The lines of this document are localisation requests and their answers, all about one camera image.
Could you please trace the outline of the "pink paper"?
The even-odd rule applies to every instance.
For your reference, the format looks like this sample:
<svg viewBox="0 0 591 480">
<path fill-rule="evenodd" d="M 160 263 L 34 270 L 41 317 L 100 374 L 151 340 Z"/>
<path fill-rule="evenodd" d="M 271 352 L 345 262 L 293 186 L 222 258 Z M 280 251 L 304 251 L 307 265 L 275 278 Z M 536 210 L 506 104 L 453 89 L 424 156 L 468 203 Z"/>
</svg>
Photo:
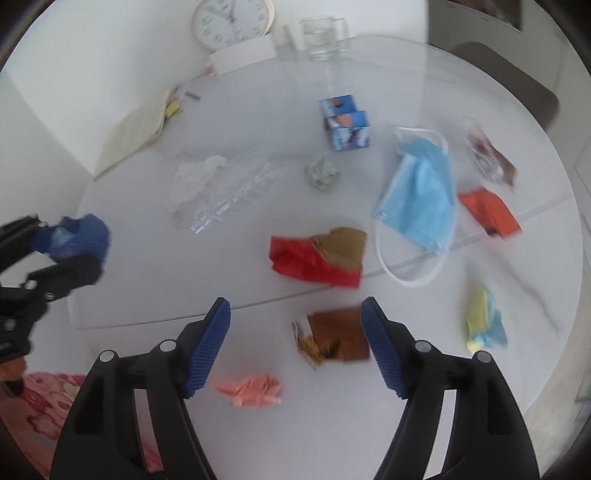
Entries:
<svg viewBox="0 0 591 480">
<path fill-rule="evenodd" d="M 211 386 L 232 406 L 259 409 L 283 402 L 283 384 L 270 375 L 250 375 L 239 380 L 213 380 Z"/>
</svg>

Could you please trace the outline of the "white tissue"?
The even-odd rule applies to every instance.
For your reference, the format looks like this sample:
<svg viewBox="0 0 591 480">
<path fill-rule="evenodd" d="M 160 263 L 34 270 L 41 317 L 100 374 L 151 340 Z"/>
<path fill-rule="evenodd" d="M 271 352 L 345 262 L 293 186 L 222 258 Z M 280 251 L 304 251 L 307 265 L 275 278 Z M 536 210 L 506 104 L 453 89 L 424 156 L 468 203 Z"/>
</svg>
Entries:
<svg viewBox="0 0 591 480">
<path fill-rule="evenodd" d="M 179 165 L 167 200 L 168 210 L 176 212 L 183 204 L 197 198 L 211 183 L 216 172 L 228 166 L 228 159 L 214 155 L 201 162 L 184 162 Z"/>
</svg>

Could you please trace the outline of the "brown snack wrapper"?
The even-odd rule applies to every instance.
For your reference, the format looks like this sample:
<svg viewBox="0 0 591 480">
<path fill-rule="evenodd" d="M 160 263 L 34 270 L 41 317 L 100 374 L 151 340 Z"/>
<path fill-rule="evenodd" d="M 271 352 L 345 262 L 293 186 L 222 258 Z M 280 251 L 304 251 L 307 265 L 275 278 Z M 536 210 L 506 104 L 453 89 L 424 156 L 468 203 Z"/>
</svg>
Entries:
<svg viewBox="0 0 591 480">
<path fill-rule="evenodd" d="M 297 352 L 312 368 L 328 361 L 351 363 L 370 359 L 360 306 L 315 312 L 294 320 L 290 326 Z"/>
</svg>

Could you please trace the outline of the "orange red wrapper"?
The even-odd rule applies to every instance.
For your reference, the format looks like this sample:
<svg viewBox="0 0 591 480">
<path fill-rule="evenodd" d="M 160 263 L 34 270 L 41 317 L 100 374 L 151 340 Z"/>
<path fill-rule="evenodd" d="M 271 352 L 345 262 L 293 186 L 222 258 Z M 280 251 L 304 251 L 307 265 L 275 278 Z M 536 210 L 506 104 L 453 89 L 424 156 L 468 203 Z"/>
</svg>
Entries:
<svg viewBox="0 0 591 480">
<path fill-rule="evenodd" d="M 522 231 L 519 222 L 503 200 L 488 189 L 482 187 L 460 193 L 458 197 L 489 236 L 500 236 L 505 239 Z"/>
</svg>

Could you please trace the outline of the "clear plastic bottle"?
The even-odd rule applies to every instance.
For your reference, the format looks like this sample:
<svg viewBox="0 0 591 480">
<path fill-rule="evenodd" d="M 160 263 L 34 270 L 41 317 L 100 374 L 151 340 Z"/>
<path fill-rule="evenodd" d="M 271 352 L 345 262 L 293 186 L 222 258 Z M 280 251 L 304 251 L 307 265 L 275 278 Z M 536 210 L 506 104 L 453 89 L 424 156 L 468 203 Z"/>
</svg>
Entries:
<svg viewBox="0 0 591 480">
<path fill-rule="evenodd" d="M 273 151 L 255 148 L 219 167 L 197 195 L 190 229 L 194 234 L 252 208 L 273 188 L 284 161 Z"/>
</svg>

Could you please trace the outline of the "red and brown wrapper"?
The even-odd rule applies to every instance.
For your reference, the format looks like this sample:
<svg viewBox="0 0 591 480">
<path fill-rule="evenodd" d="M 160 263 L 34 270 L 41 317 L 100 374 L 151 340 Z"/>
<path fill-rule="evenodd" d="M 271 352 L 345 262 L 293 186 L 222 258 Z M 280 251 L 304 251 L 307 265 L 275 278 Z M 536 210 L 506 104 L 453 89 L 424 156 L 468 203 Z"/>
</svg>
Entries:
<svg viewBox="0 0 591 480">
<path fill-rule="evenodd" d="M 280 275 L 332 287 L 359 288 L 368 235 L 350 227 L 311 237 L 270 239 L 271 268 Z"/>
</svg>

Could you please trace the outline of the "blue face mask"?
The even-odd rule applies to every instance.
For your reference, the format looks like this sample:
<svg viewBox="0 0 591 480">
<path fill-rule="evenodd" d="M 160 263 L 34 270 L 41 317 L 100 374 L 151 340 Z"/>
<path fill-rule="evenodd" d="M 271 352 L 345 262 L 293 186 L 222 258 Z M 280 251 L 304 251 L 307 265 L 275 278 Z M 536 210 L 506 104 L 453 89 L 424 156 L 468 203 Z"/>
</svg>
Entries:
<svg viewBox="0 0 591 480">
<path fill-rule="evenodd" d="M 388 277 L 401 286 L 417 288 L 438 276 L 450 253 L 458 222 L 457 189 L 449 143 L 441 133 L 402 126 L 394 126 L 393 132 L 400 163 L 373 215 L 374 246 Z M 414 279 L 396 275 L 384 259 L 384 227 L 434 255 L 433 269 Z"/>
</svg>

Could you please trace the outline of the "grey paper ball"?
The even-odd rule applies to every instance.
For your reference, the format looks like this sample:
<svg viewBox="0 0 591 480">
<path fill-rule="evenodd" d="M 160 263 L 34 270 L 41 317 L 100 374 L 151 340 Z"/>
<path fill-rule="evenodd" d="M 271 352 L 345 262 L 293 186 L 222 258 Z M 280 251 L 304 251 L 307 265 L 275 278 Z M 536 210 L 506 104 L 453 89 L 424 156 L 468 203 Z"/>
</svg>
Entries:
<svg viewBox="0 0 591 480">
<path fill-rule="evenodd" d="M 341 171 L 324 156 L 315 156 L 304 169 L 308 182 L 321 191 L 329 190 L 339 179 Z"/>
</svg>

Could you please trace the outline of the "blue printed carton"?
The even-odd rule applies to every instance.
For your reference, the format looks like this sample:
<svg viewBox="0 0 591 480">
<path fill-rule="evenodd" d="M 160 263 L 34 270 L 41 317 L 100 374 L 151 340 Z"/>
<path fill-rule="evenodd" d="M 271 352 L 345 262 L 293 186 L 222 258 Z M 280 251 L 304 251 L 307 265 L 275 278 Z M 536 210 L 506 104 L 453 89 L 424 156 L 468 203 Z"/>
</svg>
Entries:
<svg viewBox="0 0 591 480">
<path fill-rule="evenodd" d="M 356 107 L 353 95 L 342 95 L 318 102 L 325 131 L 334 151 L 370 147 L 370 122 L 367 112 Z"/>
</svg>

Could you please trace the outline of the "pink floral clothing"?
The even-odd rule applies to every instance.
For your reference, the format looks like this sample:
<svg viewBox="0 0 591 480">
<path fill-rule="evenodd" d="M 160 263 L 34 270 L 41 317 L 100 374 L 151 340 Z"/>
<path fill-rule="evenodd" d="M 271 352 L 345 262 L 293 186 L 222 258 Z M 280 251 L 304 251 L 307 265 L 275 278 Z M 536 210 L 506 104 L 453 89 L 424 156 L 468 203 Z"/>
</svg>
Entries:
<svg viewBox="0 0 591 480">
<path fill-rule="evenodd" d="M 23 357 L 1 365 L 1 420 L 45 479 L 66 417 L 85 376 L 26 371 Z"/>
</svg>

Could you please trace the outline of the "yellow and blue wrapper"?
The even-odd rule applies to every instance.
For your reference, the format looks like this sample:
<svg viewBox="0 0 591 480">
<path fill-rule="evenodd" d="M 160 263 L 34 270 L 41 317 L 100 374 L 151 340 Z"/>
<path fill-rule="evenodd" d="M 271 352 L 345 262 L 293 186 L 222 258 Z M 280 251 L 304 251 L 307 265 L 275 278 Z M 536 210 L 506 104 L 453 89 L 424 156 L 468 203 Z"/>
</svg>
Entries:
<svg viewBox="0 0 591 480">
<path fill-rule="evenodd" d="M 506 348 L 507 335 L 502 314 L 492 293 L 480 284 L 471 297 L 466 323 L 468 328 L 467 349 L 471 354 L 479 350 Z"/>
</svg>

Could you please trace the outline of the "clear plastic snack bag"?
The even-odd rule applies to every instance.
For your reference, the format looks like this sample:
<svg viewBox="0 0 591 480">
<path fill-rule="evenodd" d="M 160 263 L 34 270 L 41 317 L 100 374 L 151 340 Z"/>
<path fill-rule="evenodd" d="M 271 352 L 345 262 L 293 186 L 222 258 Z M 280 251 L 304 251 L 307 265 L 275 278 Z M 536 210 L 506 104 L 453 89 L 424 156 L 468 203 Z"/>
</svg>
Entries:
<svg viewBox="0 0 591 480">
<path fill-rule="evenodd" d="M 467 148 L 477 170 L 488 181 L 514 189 L 518 175 L 515 165 L 493 146 L 476 120 L 464 117 L 463 125 Z"/>
</svg>

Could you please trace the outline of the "white box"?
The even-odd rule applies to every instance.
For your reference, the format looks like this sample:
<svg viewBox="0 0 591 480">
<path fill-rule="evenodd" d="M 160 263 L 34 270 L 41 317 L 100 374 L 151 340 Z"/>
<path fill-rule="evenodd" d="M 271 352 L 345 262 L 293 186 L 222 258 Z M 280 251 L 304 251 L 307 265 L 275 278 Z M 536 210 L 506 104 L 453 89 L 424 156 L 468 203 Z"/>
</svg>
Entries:
<svg viewBox="0 0 591 480">
<path fill-rule="evenodd" d="M 206 72 L 223 75 L 249 65 L 276 58 L 277 51 L 269 35 L 238 43 L 215 51 L 208 57 Z"/>
</svg>

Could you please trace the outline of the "grey chair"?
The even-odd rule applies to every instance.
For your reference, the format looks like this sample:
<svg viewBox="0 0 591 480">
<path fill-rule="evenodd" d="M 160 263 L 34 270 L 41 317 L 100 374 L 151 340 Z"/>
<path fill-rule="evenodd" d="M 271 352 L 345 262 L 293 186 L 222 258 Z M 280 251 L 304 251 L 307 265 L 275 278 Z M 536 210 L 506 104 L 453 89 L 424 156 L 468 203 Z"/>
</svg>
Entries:
<svg viewBox="0 0 591 480">
<path fill-rule="evenodd" d="M 485 44 L 467 42 L 451 53 L 482 70 L 512 93 L 547 130 L 559 112 L 557 96 L 543 84 L 519 69 Z"/>
</svg>

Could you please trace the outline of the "white tape roll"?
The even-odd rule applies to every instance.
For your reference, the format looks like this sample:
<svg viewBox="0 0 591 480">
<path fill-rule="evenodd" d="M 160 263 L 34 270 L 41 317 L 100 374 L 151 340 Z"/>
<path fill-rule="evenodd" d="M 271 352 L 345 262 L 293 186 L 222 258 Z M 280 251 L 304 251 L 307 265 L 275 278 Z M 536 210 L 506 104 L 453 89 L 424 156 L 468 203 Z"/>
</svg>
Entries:
<svg viewBox="0 0 591 480">
<path fill-rule="evenodd" d="M 304 33 L 303 30 L 301 30 L 300 22 L 288 23 L 283 26 L 283 29 L 287 35 L 287 41 L 290 44 L 291 49 L 297 52 L 307 49 L 305 46 Z"/>
</svg>

